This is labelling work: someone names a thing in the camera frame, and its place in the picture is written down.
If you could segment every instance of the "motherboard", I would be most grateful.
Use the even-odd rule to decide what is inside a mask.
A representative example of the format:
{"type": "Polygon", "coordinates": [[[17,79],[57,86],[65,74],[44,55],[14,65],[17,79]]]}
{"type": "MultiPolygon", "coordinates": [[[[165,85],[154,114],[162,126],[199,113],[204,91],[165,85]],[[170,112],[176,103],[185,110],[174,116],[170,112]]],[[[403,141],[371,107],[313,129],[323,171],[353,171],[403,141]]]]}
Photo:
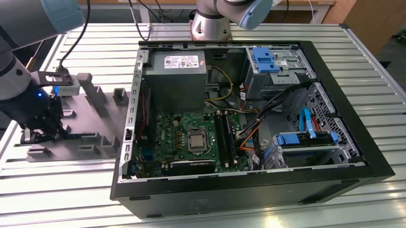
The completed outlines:
{"type": "Polygon", "coordinates": [[[247,155],[235,141],[240,127],[235,112],[157,115],[154,147],[141,152],[149,161],[145,176],[247,171],[247,155]]]}

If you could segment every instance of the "ram slot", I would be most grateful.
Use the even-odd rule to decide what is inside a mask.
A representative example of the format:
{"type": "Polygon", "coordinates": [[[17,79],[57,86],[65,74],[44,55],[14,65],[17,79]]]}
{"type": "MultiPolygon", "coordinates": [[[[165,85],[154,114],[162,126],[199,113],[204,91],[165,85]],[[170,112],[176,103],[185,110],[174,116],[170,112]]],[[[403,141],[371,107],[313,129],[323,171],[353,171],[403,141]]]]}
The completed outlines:
{"type": "Polygon", "coordinates": [[[223,120],[220,112],[215,113],[215,135],[216,135],[216,145],[217,145],[217,152],[219,152],[219,159],[221,167],[228,167],[229,160],[228,160],[228,153],[227,153],[227,144],[225,144],[225,137],[223,132],[223,120]]]}
{"type": "Polygon", "coordinates": [[[223,136],[225,141],[225,150],[228,155],[229,166],[236,165],[236,151],[235,151],[235,142],[232,136],[231,123],[228,119],[228,112],[225,111],[221,115],[223,119],[223,136]]]}

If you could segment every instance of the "green circuit board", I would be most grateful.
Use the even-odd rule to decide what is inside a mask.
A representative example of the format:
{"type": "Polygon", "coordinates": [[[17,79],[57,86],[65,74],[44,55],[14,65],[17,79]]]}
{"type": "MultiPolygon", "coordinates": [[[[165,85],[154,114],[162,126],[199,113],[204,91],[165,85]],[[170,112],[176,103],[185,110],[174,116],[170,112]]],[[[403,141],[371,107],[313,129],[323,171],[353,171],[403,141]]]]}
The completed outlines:
{"type": "MultiPolygon", "coordinates": [[[[240,129],[239,116],[236,113],[228,114],[232,130],[240,129]]],[[[224,167],[220,164],[220,157],[216,144],[215,114],[162,114],[156,119],[156,143],[153,148],[153,160],[156,165],[146,167],[149,177],[160,177],[161,167],[173,160],[205,159],[216,162],[215,172],[245,171],[248,169],[247,156],[239,152],[236,164],[224,167]],[[203,129],[205,132],[207,150],[196,155],[188,150],[188,131],[203,129]]]]}

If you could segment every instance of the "metal table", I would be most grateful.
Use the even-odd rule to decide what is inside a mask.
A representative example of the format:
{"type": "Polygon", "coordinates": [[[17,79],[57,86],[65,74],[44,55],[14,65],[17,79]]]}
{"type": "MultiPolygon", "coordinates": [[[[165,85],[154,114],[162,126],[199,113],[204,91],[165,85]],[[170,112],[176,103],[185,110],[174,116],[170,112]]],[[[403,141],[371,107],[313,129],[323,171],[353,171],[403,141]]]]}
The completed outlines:
{"type": "MultiPolygon", "coordinates": [[[[57,37],[41,70],[53,70],[80,30],[57,37]]],[[[293,24],[261,25],[249,32],[232,26],[231,30],[237,40],[313,42],[396,175],[323,204],[140,220],[109,200],[113,160],[28,163],[28,147],[18,145],[21,131],[12,122],[0,142],[1,227],[406,226],[406,96],[351,30],[293,24]]],[[[189,39],[188,25],[153,25],[152,40],[168,39],[189,39]]],[[[102,91],[129,87],[138,40],[132,24],[90,24],[64,64],[73,74],[90,72],[102,91]]]]}

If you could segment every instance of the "open computer tower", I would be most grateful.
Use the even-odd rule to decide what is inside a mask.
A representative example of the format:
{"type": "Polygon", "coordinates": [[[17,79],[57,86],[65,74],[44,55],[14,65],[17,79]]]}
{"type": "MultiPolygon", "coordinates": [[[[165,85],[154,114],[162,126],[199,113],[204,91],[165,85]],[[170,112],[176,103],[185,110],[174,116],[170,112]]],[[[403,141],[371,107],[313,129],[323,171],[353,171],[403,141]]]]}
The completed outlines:
{"type": "Polygon", "coordinates": [[[110,192],[136,216],[324,202],[394,175],[311,42],[138,45],[110,192]]]}

